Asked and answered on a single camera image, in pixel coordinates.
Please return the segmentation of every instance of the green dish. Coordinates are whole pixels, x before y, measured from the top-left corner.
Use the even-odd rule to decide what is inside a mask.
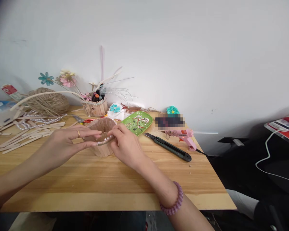
[[[134,112],[133,114],[131,114],[129,117],[125,118],[122,121],[122,123],[125,124],[128,130],[130,130],[136,136],[139,136],[145,130],[147,130],[147,128],[150,127],[152,122],[153,118],[143,111]]]

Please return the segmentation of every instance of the purple bracelet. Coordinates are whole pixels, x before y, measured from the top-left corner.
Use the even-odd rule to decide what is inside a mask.
[[[161,210],[166,213],[168,216],[170,215],[174,215],[181,207],[182,205],[182,201],[183,201],[183,191],[182,191],[182,187],[179,185],[178,182],[175,182],[175,185],[177,186],[178,188],[178,198],[177,198],[177,201],[176,201],[176,204],[174,206],[172,206],[171,208],[167,209],[165,208],[161,203],[160,203],[160,207],[161,207]]]

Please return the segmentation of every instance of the ball of twine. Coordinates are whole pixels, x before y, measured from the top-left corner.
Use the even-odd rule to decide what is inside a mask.
[[[29,96],[52,91],[53,90],[48,88],[38,88],[35,91],[30,91]],[[26,103],[32,110],[42,113],[45,116],[57,116],[66,113],[69,109],[67,98],[60,93],[36,96],[27,100]]]

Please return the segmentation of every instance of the popsicle stick basket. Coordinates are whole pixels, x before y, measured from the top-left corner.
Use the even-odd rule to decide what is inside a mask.
[[[107,114],[108,107],[106,98],[102,99],[99,102],[90,102],[81,100],[80,103],[82,104],[88,116],[101,117]]]
[[[108,136],[107,133],[115,126],[117,123],[108,117],[99,118],[91,123],[87,124],[86,127],[91,130],[102,131],[101,137],[95,138],[94,136],[84,137],[84,141],[94,141],[97,142],[97,146],[89,148],[92,153],[98,157],[107,157],[113,153],[110,143],[115,138],[115,136]]]

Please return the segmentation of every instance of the hot glue gun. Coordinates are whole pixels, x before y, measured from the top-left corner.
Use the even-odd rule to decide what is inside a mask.
[[[180,138],[180,141],[184,141],[188,145],[188,149],[190,151],[196,151],[197,146],[192,140],[193,137],[193,130],[191,129],[186,129],[186,130],[167,130],[167,131],[162,131],[163,133],[169,135],[169,136],[176,136]]]

